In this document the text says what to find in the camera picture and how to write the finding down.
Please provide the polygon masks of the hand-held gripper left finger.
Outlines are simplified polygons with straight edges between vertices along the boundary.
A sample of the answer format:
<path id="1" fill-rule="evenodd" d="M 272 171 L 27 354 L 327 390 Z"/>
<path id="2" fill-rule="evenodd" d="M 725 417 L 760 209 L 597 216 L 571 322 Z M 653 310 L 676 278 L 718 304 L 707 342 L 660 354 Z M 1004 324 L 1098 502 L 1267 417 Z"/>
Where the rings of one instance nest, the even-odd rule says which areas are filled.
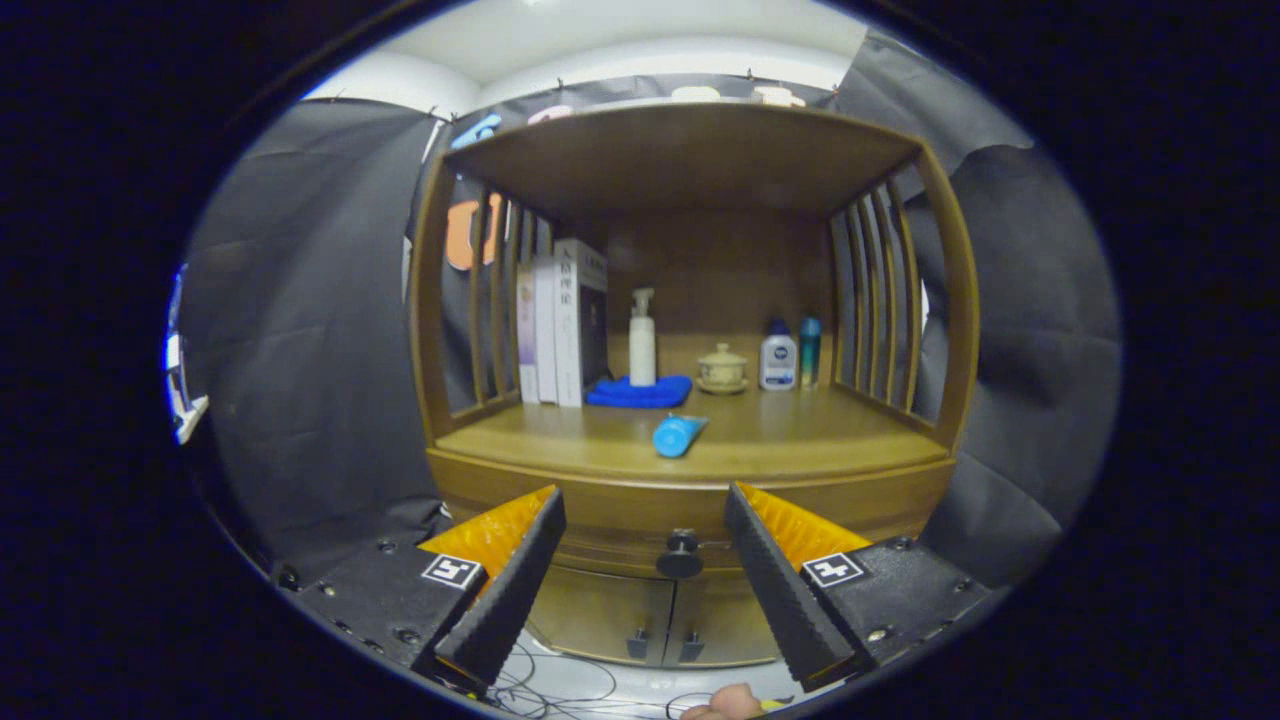
<path id="1" fill-rule="evenodd" d="M 410 496 L 287 532 L 275 580 L 348 644 L 484 697 L 566 527 L 554 486 L 463 520 L 438 498 Z"/>

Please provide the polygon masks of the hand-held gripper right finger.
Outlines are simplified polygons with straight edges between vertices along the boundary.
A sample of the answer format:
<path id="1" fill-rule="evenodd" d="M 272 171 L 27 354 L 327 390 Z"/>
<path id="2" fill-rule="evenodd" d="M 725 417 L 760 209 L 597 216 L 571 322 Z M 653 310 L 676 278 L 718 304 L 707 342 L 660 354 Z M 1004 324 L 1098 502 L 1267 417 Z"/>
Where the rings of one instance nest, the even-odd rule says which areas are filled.
<path id="1" fill-rule="evenodd" d="M 872 542 L 746 483 L 730 487 L 724 525 L 781 656 L 806 692 L 922 652 L 991 596 L 910 536 Z"/>

